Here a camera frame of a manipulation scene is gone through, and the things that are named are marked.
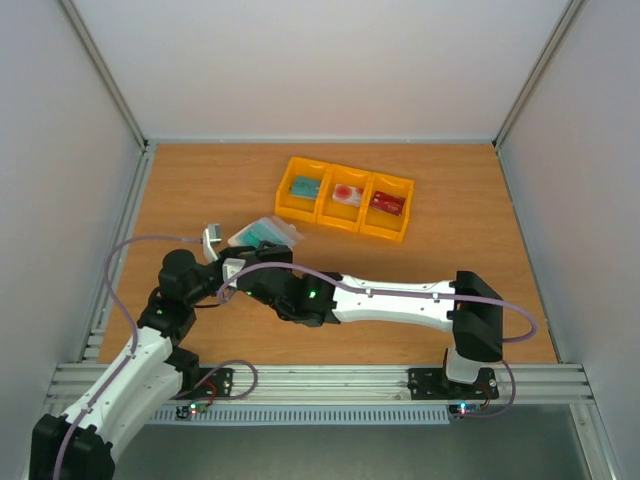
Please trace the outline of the beige card holder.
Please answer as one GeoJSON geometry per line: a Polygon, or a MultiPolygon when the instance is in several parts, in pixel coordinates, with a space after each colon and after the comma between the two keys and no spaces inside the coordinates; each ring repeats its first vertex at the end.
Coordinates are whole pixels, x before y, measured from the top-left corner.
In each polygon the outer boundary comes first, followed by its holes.
{"type": "Polygon", "coordinates": [[[261,242],[271,242],[293,248],[304,236],[292,224],[277,216],[262,217],[228,239],[232,247],[258,247],[261,242]]]}

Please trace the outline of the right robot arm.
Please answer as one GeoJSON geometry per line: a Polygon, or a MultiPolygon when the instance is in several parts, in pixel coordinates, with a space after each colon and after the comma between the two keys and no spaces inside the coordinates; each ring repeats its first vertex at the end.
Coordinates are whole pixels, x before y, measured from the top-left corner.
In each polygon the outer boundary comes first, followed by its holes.
{"type": "Polygon", "coordinates": [[[435,283],[384,283],[295,267],[289,249],[276,255],[272,249],[250,256],[232,286],[284,321],[308,327],[381,321],[449,333],[441,383],[457,397],[475,387],[484,365],[503,360],[502,298],[474,272],[435,283]]]}

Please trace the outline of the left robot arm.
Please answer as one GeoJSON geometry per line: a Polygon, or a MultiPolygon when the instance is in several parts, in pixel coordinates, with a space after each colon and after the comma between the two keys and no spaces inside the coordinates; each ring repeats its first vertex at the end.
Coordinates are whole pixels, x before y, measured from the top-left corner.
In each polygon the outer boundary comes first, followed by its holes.
{"type": "Polygon", "coordinates": [[[124,449],[167,401],[195,395],[199,357],[181,348],[195,307],[224,293],[244,267],[233,249],[200,265],[188,250],[167,254],[159,284],[132,335],[94,384],[59,416],[45,414],[31,437],[31,479],[110,479],[124,449]]]}

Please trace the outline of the green card in bin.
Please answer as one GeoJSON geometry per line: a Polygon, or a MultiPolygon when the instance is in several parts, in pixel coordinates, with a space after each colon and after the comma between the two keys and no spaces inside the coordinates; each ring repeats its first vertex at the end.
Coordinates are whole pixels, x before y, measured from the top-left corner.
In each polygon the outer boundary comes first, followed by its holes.
{"type": "Polygon", "coordinates": [[[315,200],[321,187],[321,181],[307,176],[296,176],[290,187],[290,195],[295,198],[315,200]]]}

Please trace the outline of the pink red card in bin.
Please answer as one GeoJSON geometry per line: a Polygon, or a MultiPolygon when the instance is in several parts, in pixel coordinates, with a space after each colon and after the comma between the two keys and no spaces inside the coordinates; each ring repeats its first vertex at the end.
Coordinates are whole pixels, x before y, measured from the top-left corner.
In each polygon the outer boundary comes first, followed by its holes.
{"type": "Polygon", "coordinates": [[[332,192],[332,200],[342,205],[359,207],[364,190],[359,187],[336,184],[332,192]]]}

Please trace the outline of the yellow plastic bin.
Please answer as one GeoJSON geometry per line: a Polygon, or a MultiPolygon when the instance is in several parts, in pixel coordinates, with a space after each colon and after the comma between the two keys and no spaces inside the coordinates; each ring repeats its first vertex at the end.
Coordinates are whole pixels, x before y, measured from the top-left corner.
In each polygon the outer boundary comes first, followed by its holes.
{"type": "Polygon", "coordinates": [[[318,196],[316,223],[357,232],[364,215],[364,200],[370,190],[372,173],[333,164],[323,179],[318,196]]]}
{"type": "Polygon", "coordinates": [[[292,157],[276,192],[275,214],[314,223],[329,169],[327,162],[292,157]]]}
{"type": "Polygon", "coordinates": [[[370,182],[370,190],[364,200],[364,215],[359,232],[363,235],[401,242],[409,224],[413,194],[413,180],[374,172],[370,182]],[[395,216],[372,209],[370,200],[375,191],[405,198],[402,215],[395,216]]]}

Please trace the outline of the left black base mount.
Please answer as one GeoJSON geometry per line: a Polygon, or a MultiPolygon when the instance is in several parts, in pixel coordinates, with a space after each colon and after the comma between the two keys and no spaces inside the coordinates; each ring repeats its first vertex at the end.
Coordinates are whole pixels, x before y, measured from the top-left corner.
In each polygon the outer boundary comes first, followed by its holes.
{"type": "Polygon", "coordinates": [[[212,374],[210,374],[209,369],[201,368],[199,374],[198,380],[202,380],[205,375],[207,375],[207,378],[196,388],[175,395],[172,400],[208,401],[211,397],[218,399],[231,396],[234,376],[232,368],[221,368],[212,374]]]}

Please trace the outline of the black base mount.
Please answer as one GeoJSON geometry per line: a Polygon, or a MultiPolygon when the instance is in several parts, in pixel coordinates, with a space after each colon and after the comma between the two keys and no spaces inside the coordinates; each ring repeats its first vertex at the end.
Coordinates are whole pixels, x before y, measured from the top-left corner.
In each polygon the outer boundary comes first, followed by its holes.
{"type": "Polygon", "coordinates": [[[209,369],[201,368],[199,374],[198,380],[202,380],[205,375],[207,375],[207,378],[196,388],[175,395],[172,400],[208,401],[211,397],[218,399],[231,396],[234,376],[232,368],[221,368],[212,374],[210,374],[209,369]]]}
{"type": "Polygon", "coordinates": [[[500,396],[494,370],[483,367],[476,381],[463,384],[449,380],[439,367],[409,368],[407,389],[412,400],[497,400],[500,396]]]}

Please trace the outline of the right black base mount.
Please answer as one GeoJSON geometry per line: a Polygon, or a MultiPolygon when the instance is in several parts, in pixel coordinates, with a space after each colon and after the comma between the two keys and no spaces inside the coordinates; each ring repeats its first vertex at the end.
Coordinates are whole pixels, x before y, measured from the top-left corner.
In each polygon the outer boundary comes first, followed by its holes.
{"type": "Polygon", "coordinates": [[[476,381],[463,384],[449,380],[439,367],[409,368],[407,389],[412,400],[497,400],[500,396],[494,370],[483,367],[476,381]]]}

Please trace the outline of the aluminium front rail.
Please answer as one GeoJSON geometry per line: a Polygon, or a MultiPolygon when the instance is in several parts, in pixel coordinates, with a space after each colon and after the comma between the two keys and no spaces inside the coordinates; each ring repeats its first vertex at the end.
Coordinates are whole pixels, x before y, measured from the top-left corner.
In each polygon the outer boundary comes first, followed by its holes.
{"type": "MultiPolygon", "coordinates": [[[[259,365],[249,405],[387,405],[411,401],[407,389],[410,365],[259,365]]],[[[575,364],[499,364],[492,368],[499,398],[512,391],[516,405],[593,404],[594,394],[582,366],[575,364]]]]}

